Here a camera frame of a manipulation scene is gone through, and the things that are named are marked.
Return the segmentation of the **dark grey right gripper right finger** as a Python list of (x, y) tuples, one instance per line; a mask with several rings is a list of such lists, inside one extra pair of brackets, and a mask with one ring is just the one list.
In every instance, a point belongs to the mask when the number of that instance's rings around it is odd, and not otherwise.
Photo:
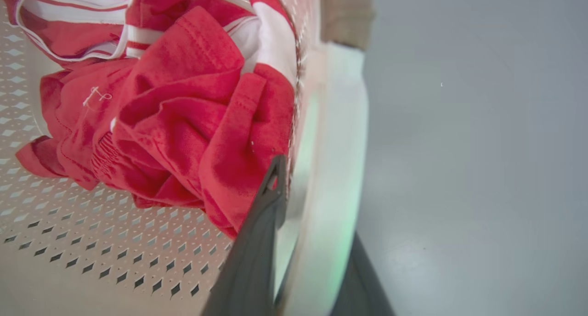
[(388, 297), (366, 253), (358, 233), (332, 316), (394, 316)]

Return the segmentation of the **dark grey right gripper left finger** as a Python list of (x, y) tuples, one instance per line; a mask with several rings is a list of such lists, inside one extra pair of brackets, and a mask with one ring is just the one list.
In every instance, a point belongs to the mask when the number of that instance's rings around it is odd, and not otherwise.
[(217, 281), (204, 316), (275, 316), (277, 231), (285, 222), (286, 156), (271, 161)]

